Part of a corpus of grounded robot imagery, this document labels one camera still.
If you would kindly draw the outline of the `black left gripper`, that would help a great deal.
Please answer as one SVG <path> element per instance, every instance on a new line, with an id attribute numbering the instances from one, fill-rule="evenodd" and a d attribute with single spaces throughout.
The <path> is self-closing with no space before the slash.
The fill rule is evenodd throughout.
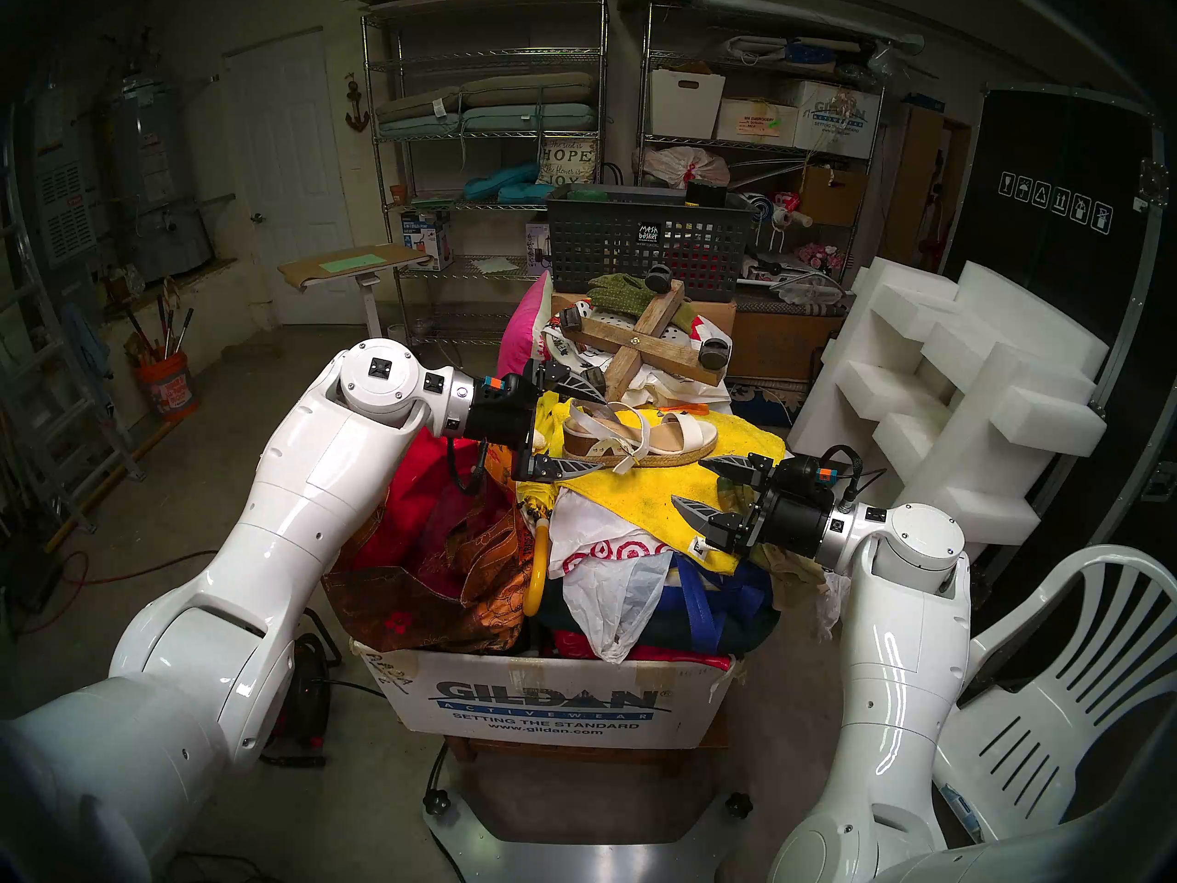
<path id="1" fill-rule="evenodd" d="M 501 445 L 517 456 L 518 483 L 563 483 L 603 469 L 603 464 L 532 453 L 536 409 L 541 392 L 561 399 L 605 404 L 604 379 L 574 372 L 564 364 L 539 364 L 538 386 L 527 374 L 483 377 L 473 381 L 467 414 L 467 438 Z"/>

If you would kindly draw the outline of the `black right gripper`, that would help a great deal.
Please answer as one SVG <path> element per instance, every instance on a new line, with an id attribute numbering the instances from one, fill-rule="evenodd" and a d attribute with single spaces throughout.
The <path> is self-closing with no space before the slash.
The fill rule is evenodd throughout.
<path id="1" fill-rule="evenodd" d="M 756 544 L 816 559 L 833 507 L 837 465 L 774 463 L 771 458 L 711 456 L 700 466 L 738 486 L 762 487 L 759 514 L 720 511 L 706 503 L 672 497 L 672 505 L 709 549 L 749 555 Z"/>

